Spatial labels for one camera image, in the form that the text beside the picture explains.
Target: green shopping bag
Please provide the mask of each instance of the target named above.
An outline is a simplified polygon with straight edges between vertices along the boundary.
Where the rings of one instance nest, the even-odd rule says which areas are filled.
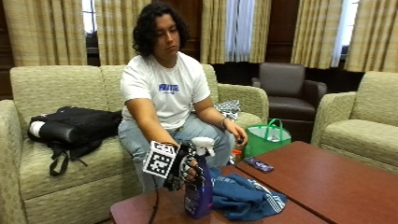
[[[252,157],[291,143],[290,133],[283,129],[282,121],[271,119],[270,122],[246,128],[248,142],[243,157]]]

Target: green couch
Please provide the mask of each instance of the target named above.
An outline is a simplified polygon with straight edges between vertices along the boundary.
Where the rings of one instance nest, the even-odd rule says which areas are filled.
[[[264,91],[218,84],[203,65],[214,103],[239,100],[242,127],[267,119]],[[47,174],[50,149],[26,136],[31,116],[63,105],[99,110],[122,109],[119,78],[123,65],[26,66],[10,69],[13,100],[0,101],[0,224],[95,223],[109,218],[113,203],[139,194],[133,161],[118,138],[74,161],[66,173]]]
[[[323,96],[311,144],[398,174],[398,73],[367,72],[358,91]]]

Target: spray bottle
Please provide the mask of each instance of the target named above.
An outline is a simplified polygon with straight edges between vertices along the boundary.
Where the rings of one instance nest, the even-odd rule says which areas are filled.
[[[191,218],[201,218],[210,213],[213,206],[213,183],[205,157],[214,156],[214,140],[207,137],[195,137],[191,142],[195,148],[194,158],[198,162],[193,167],[197,176],[186,184],[183,204],[187,215]]]

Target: coffee table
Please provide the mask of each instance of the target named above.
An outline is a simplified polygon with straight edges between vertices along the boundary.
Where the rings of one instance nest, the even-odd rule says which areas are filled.
[[[243,174],[234,166],[222,167],[222,174]],[[150,192],[114,203],[110,207],[110,217],[117,224],[147,223],[155,202],[155,193]],[[308,212],[294,202],[287,201],[282,212],[271,217],[264,217],[251,222],[231,222],[219,211],[213,211],[209,216],[191,219],[183,211],[183,191],[159,190],[159,208],[153,223],[326,223],[318,216]]]
[[[327,222],[398,222],[398,175],[303,142],[256,157],[270,173],[236,168]]]

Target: window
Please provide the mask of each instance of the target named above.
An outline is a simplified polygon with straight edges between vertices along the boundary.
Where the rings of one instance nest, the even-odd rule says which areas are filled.
[[[94,0],[82,0],[86,49],[98,47]]]
[[[332,49],[331,67],[336,67],[340,60],[346,60],[350,36],[355,21],[356,8],[360,0],[344,0],[340,12],[340,20],[336,31],[336,39]]]
[[[350,35],[352,30],[352,25],[355,22],[356,8],[359,0],[348,0],[347,3],[347,14],[346,14],[346,27],[343,33],[342,45],[347,46],[350,44]]]
[[[226,62],[248,62],[255,0],[226,1]]]

